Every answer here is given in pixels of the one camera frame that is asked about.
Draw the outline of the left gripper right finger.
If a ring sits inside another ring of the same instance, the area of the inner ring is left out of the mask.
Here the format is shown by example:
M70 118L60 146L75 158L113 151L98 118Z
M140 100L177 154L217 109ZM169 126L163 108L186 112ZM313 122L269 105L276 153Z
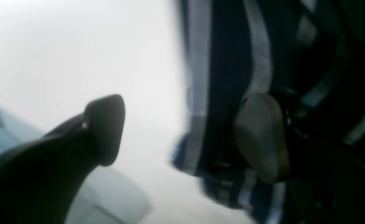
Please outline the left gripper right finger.
M235 139L262 181L286 183L304 223L365 224L365 161L343 144L301 133L274 96L244 99Z

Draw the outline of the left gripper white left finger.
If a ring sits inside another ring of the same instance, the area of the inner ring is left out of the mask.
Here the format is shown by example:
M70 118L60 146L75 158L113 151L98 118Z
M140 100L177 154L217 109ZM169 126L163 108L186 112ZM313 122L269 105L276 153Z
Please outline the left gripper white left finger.
M117 159L121 95L91 101L43 137L0 154L0 224L63 224L87 176Z

